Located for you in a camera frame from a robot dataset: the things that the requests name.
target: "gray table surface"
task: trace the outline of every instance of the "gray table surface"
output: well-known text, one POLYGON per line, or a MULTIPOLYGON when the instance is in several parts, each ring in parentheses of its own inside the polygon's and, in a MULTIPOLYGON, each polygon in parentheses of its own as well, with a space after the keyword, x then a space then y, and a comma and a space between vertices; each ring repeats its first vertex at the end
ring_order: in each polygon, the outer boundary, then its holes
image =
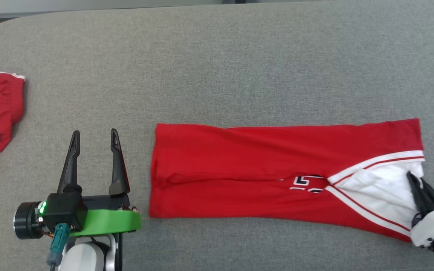
POLYGON ((0 153, 0 271, 45 270, 50 240, 20 241, 20 202, 55 191, 73 130, 84 194, 105 194, 110 129, 131 203, 124 270, 434 271, 434 255, 353 228, 263 218, 149 219, 157 122, 360 124, 418 117, 434 186, 434 0, 61 12, 0 24, 0 71, 27 77, 0 153))

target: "red stripe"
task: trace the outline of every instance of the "red stripe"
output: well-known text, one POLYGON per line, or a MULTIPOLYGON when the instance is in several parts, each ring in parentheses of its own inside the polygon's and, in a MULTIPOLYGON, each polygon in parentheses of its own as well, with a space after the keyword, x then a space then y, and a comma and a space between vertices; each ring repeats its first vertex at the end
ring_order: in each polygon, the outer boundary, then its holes
POLYGON ((350 196, 348 196, 348 195, 346 195, 345 193, 341 192, 341 190, 339 190, 337 187, 334 187, 334 188, 336 189, 336 191, 338 191, 339 193, 343 194, 346 198, 348 198, 349 200, 351 200, 352 202, 354 202, 356 205, 358 205, 359 207, 365 209, 366 211, 368 211, 368 212, 371 213, 372 215, 376 216, 377 218, 380 218, 380 219, 382 219, 382 220, 384 220, 384 221, 386 221, 386 222, 388 222, 388 223, 394 224, 394 225, 396 225, 396 226, 398 226, 398 227, 400 227, 400 228, 404 228, 405 230, 410 231, 407 227, 405 227, 405 226, 403 226, 403 225, 400 225, 400 224, 398 224, 398 223, 396 223, 396 222, 394 222, 394 221, 391 221, 391 220, 387 220, 386 218, 383 218, 383 217, 381 217, 381 216, 378 216, 377 214, 373 213, 372 211, 369 211, 367 208, 364 208, 361 204, 357 203, 354 199, 351 199, 350 196))
MULTIPOLYGON (((372 167, 373 165, 377 165, 377 164, 381 164, 381 163, 387 163, 387 162, 393 162, 393 161, 401 161, 401 160, 410 160, 410 159, 418 159, 418 158, 424 158, 424 156, 403 157, 403 158, 394 158, 394 159, 379 161, 379 162, 376 162, 376 163, 372 163, 369 166, 364 167, 363 169, 368 169, 368 168, 372 167)), ((347 179, 347 178, 351 177, 351 175, 353 175, 353 174, 354 173, 351 173, 348 176, 343 177, 341 180, 335 182, 333 185, 339 184, 339 182, 341 182, 344 179, 347 179)))

